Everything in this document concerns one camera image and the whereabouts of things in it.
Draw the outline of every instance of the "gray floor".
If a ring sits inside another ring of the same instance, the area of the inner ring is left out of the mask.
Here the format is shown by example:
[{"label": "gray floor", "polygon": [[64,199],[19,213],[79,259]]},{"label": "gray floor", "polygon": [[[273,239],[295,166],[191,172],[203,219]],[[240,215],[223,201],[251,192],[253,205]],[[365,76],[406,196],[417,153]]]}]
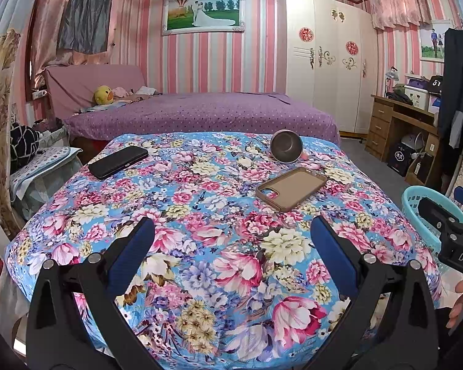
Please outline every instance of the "gray floor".
[{"label": "gray floor", "polygon": [[341,148],[351,161],[366,173],[386,195],[401,208],[401,195],[409,186],[405,178],[388,167],[386,163],[381,163],[373,155],[367,153],[365,143],[359,143],[356,139],[341,139]]}]

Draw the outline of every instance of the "laundry basket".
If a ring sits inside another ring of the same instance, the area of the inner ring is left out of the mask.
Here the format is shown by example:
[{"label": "laundry basket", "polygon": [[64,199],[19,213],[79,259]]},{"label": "laundry basket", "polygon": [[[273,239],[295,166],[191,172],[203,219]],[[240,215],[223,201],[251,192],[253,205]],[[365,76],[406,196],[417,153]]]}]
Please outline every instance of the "laundry basket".
[{"label": "laundry basket", "polygon": [[452,215],[458,218],[459,222],[463,223],[463,212],[446,196],[436,192],[433,189],[426,188],[425,186],[409,186],[403,192],[401,203],[403,205],[403,214],[410,221],[418,234],[421,236],[425,244],[429,247],[434,256],[439,270],[444,273],[449,269],[448,266],[442,264],[437,255],[441,250],[441,241],[439,239],[441,232],[435,227],[430,225],[426,220],[420,217],[418,213],[418,203],[420,199],[426,197],[434,203],[440,205],[443,209],[449,211]]}]

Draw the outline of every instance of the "desk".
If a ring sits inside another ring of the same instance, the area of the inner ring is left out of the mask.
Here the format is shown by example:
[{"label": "desk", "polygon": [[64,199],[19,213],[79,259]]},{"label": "desk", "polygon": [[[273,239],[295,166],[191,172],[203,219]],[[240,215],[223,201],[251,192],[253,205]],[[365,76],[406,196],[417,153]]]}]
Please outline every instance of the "desk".
[{"label": "desk", "polygon": [[400,142],[403,136],[422,132],[423,140],[426,141],[425,150],[433,156],[431,168],[426,181],[421,182],[414,174],[416,163],[413,163],[408,169],[405,181],[410,185],[439,186],[443,149],[440,146],[437,128],[433,126],[434,114],[389,98],[376,95],[372,97],[374,106],[365,145],[366,151],[386,163],[390,148]]}]

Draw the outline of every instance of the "bed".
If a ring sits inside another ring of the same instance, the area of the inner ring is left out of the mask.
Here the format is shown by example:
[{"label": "bed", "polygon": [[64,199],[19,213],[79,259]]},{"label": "bed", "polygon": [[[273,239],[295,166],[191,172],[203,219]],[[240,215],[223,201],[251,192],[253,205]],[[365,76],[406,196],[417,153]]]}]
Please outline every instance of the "bed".
[{"label": "bed", "polygon": [[[310,240],[310,221],[322,215],[384,263],[420,261],[437,304],[431,252],[375,183],[331,142],[303,137],[308,159],[281,165],[268,154],[269,139],[230,132],[115,138],[96,159],[132,145],[149,157],[104,181],[86,166],[74,175],[8,246],[13,280],[31,299],[43,261],[83,261],[149,217],[155,241],[116,302],[159,363],[292,367],[319,349],[348,304]],[[326,175],[327,184],[288,213],[255,198],[258,184],[299,165]],[[83,295],[75,299],[92,341],[104,346]]]},{"label": "bed", "polygon": [[339,144],[331,117],[279,93],[178,93],[154,96],[120,108],[73,115],[92,106],[100,85],[137,91],[144,85],[133,65],[51,66],[46,82],[55,116],[70,138],[111,141],[122,134],[230,131],[273,134],[290,129]]}]

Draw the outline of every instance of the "white wardrobe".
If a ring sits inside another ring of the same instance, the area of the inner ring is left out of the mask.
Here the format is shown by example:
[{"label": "white wardrobe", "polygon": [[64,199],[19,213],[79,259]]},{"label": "white wardrobe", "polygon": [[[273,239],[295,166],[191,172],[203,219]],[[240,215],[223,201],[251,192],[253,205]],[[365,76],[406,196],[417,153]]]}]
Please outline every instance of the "white wardrobe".
[{"label": "white wardrobe", "polygon": [[280,9],[286,94],[331,114],[340,131],[368,133],[378,64],[370,14],[335,0],[280,0]]}]

